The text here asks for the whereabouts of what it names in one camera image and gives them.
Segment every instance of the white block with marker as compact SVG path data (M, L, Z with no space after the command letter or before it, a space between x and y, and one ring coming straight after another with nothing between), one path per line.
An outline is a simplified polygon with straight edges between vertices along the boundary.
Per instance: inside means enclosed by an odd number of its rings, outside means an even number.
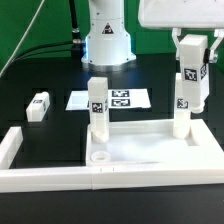
M88 94L92 138L96 143L105 143L109 140L107 78L91 78L88 82Z
M181 73L176 73L174 100L173 136L178 139L186 139L190 134L191 111L188 101L183 98Z
M204 101L209 95L209 68L204 62L207 48L208 38L205 35L188 34L180 42L183 97L193 113L204 110Z
M26 109L27 119L29 122L40 122L50 105L49 93L37 93Z

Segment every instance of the metal screw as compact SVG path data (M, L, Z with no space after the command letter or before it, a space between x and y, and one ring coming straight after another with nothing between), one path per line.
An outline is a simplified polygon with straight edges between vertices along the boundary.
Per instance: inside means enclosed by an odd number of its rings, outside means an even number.
M218 54L217 53L214 53L214 56L213 56L213 62L216 63L218 61Z
M79 28L73 29L72 32L73 33L79 33Z

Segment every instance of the small white block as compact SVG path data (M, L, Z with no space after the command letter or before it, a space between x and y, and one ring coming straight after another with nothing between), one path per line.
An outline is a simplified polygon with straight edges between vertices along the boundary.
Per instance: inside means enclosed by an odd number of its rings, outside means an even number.
M37 93L26 109L29 122L42 121L50 105L49 94L47 92Z

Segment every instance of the white paper sheet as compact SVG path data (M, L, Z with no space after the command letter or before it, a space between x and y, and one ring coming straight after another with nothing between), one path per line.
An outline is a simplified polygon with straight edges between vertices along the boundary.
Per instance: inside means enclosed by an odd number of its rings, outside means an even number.
M72 91L66 110L88 110L88 91ZM109 108L150 108L147 89L108 90Z

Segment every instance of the circular hole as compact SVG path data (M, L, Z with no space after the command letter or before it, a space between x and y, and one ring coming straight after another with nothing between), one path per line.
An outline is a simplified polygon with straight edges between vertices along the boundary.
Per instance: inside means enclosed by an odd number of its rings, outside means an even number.
M91 155L91 160L94 162L110 161L110 154L104 151L94 152Z

